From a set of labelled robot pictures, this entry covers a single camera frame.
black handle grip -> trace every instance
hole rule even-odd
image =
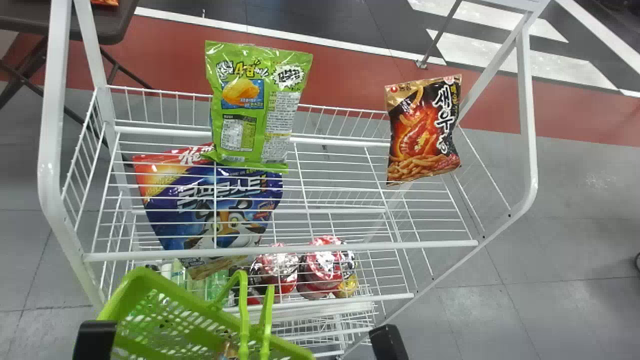
[[[87,320],[80,325],[73,360],[109,360],[116,337],[116,322]]]
[[[369,331],[377,360],[409,360],[400,331],[395,325],[382,325]]]

barcode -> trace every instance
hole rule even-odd
[[[240,163],[242,161],[244,161],[244,156],[231,156],[231,155],[222,155],[222,159],[223,160],[229,160],[229,161],[233,161],[236,163]]]

nutrition label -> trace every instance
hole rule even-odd
[[[255,139],[255,117],[223,114],[220,145],[231,151],[251,151]]]
[[[293,118],[300,101],[299,92],[272,92],[262,148],[262,162],[282,161],[287,157]]]

blue snack bag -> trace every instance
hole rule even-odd
[[[280,174],[216,166],[200,156],[211,150],[208,143],[132,157],[147,217],[165,250],[257,246],[280,203]],[[179,260],[199,280],[245,259]]]

wire shelf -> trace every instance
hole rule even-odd
[[[92,223],[92,236],[81,239],[83,259],[107,300],[124,274],[137,266],[166,269],[176,257],[199,256],[191,255],[193,249],[163,250],[143,206],[131,158],[210,142],[211,97],[121,86],[105,90],[111,92],[115,114],[112,146],[107,150],[99,145],[110,125],[103,122],[94,94],[62,195],[76,231],[82,221]],[[464,134],[456,138],[462,169],[387,187],[390,135],[385,112],[301,104],[293,130],[289,172],[282,175],[282,199],[266,222],[268,229],[258,247],[233,251],[248,259],[281,251],[302,256],[313,250],[308,244],[315,236],[343,240],[343,247],[356,256],[354,293],[346,299],[328,295],[319,300],[307,300],[296,291],[278,294],[273,325],[275,334],[317,355],[339,356],[347,344],[448,269],[440,261],[447,257],[438,249],[468,253],[490,218],[497,218],[508,204],[488,203],[488,195],[504,197]],[[230,199],[218,195],[210,198]],[[474,206],[482,206],[480,217]],[[97,219],[83,218],[87,212],[96,213]],[[269,246],[274,243],[285,248]],[[230,306],[227,311],[236,309]],[[257,316],[259,307],[251,314]]]

